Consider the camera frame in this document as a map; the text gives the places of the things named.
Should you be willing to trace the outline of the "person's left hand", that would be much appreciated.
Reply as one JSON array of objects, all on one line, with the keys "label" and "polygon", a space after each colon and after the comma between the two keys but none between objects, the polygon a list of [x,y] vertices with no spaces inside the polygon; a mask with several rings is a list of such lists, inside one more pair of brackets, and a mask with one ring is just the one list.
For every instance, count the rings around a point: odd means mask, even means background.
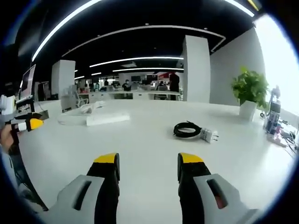
[{"label": "person's left hand", "polygon": [[18,145],[18,134],[15,132],[17,124],[6,124],[0,130],[0,146],[4,153],[9,154],[11,148]]}]

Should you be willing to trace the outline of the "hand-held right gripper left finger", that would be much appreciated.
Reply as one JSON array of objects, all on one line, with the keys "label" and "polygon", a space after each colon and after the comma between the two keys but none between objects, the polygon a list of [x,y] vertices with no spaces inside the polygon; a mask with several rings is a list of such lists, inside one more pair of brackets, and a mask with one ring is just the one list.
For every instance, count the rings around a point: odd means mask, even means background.
[{"label": "hand-held right gripper left finger", "polygon": [[120,195],[118,153],[95,159],[86,175],[79,175],[58,194],[43,213],[46,224],[114,224]]}]

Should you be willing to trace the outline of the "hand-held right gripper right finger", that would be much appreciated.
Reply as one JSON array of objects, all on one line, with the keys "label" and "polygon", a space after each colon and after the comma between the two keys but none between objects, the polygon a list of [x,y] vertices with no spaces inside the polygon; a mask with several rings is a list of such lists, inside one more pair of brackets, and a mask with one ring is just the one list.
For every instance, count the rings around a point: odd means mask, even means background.
[{"label": "hand-held right gripper right finger", "polygon": [[258,209],[248,208],[237,188],[219,174],[211,174],[204,161],[178,154],[178,196],[184,224],[253,224]]}]

